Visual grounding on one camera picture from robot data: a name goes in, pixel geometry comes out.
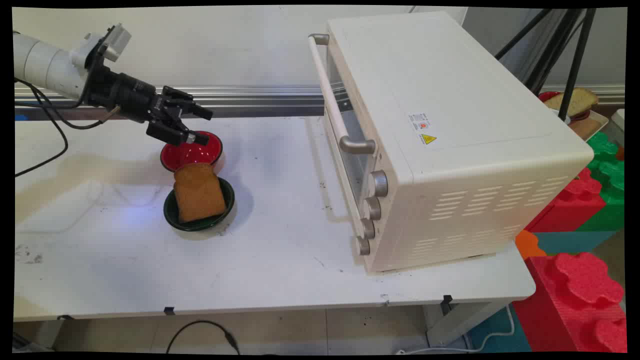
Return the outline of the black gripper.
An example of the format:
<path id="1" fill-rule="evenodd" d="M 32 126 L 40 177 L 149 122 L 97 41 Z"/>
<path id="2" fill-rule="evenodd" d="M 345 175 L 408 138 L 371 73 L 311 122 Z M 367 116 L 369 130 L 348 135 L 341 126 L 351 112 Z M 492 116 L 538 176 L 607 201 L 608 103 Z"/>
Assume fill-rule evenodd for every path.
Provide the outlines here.
<path id="1" fill-rule="evenodd" d="M 158 87 L 126 73 L 115 73 L 105 66 L 105 57 L 96 55 L 90 66 L 86 83 L 86 104 L 112 111 L 138 122 L 148 122 L 146 135 L 172 146 L 183 144 L 208 145 L 210 138 L 190 130 L 179 118 L 181 114 L 194 114 L 210 121 L 213 111 L 202 107 L 194 96 L 171 86 Z M 163 110 L 176 110 L 178 116 Z"/>

